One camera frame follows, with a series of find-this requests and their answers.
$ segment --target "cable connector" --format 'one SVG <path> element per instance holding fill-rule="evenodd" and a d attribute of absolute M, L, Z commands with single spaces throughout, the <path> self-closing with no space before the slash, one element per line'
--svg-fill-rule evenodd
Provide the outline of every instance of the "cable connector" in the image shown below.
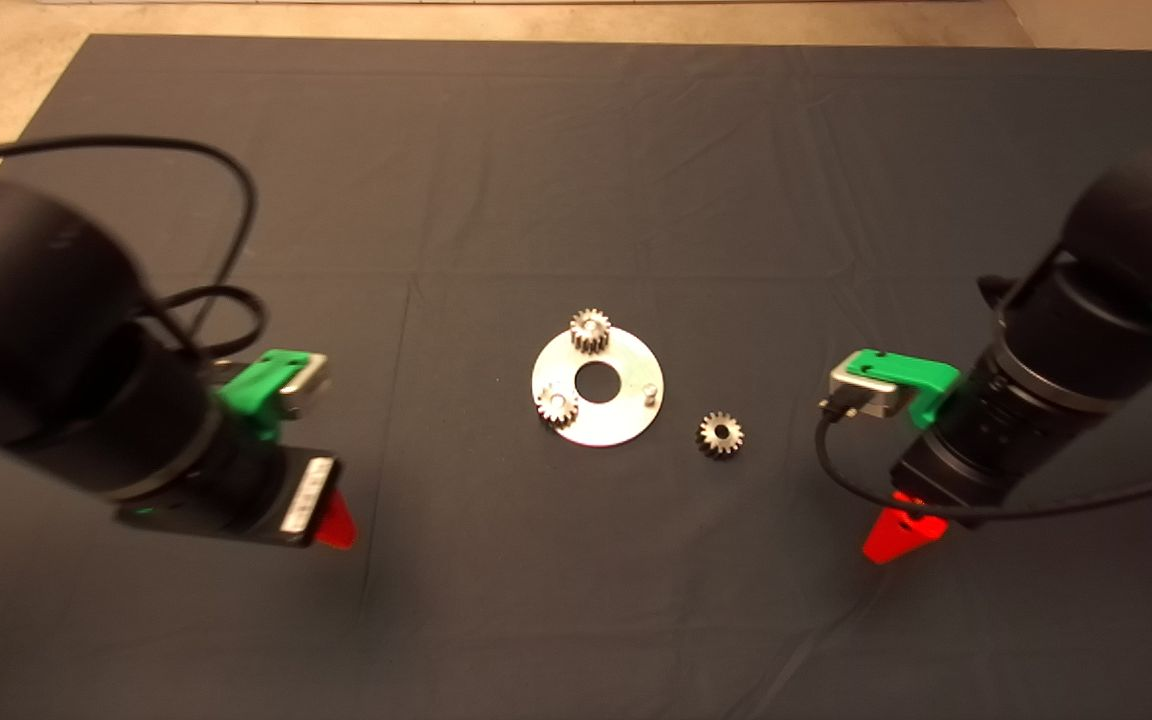
<path fill-rule="evenodd" d="M 820 415 L 831 424 L 844 418 L 855 418 L 856 415 L 861 414 L 861 408 L 866 406 L 873 396 L 873 389 L 854 386 L 854 384 L 842 384 L 829 393 L 828 397 L 820 401 Z"/>

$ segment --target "small metal gear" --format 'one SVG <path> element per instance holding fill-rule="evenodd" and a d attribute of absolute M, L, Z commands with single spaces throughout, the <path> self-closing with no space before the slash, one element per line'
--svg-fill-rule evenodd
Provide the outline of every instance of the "small metal gear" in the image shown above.
<path fill-rule="evenodd" d="M 708 414 L 700 419 L 700 427 L 696 429 L 696 445 L 711 457 L 730 457 L 745 445 L 745 432 L 730 415 L 723 411 Z"/>
<path fill-rule="evenodd" d="M 602 310 L 586 306 L 573 314 L 573 344 L 585 355 L 601 353 L 612 334 L 612 320 Z"/>
<path fill-rule="evenodd" d="M 540 415 L 541 420 L 546 420 L 554 429 L 566 429 L 570 425 L 571 420 L 576 419 L 577 410 L 579 401 L 576 400 L 576 393 L 563 391 L 553 384 L 545 386 L 540 395 L 536 396 L 536 412 Z"/>

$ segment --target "circular metal disc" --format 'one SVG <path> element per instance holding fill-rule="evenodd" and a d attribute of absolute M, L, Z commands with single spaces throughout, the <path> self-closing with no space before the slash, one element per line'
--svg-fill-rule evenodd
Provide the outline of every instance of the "circular metal disc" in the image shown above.
<path fill-rule="evenodd" d="M 613 327 L 607 348 L 596 355 L 576 350 L 570 331 L 550 341 L 531 369 L 531 397 L 539 397 L 548 384 L 556 384 L 579 397 L 576 419 L 554 429 L 570 441 L 590 447 L 609 447 L 631 441 L 649 429 L 664 403 L 664 374 L 652 350 L 632 334 Z M 607 402 L 590 402 L 576 391 L 576 372 L 590 363 L 605 363 L 621 378 L 621 392 Z"/>

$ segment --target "center hole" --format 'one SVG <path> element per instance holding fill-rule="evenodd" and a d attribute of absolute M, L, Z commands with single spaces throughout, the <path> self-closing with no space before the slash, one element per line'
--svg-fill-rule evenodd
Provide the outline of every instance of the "center hole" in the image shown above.
<path fill-rule="evenodd" d="M 621 392 L 621 376 L 607 363 L 586 363 L 576 372 L 576 389 L 590 402 L 607 402 Z"/>

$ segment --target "barcode label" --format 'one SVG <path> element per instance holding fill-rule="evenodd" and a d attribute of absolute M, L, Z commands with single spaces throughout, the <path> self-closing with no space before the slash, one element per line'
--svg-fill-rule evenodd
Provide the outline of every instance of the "barcode label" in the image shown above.
<path fill-rule="evenodd" d="M 314 457 L 310 464 L 305 465 L 305 473 L 301 476 L 301 484 L 296 487 L 296 497 L 291 498 L 291 506 L 283 516 L 282 529 L 285 533 L 303 533 L 310 525 L 310 516 L 314 515 L 314 507 L 319 503 L 319 495 L 323 495 L 323 486 L 328 483 L 328 475 L 335 460 L 329 457 Z"/>

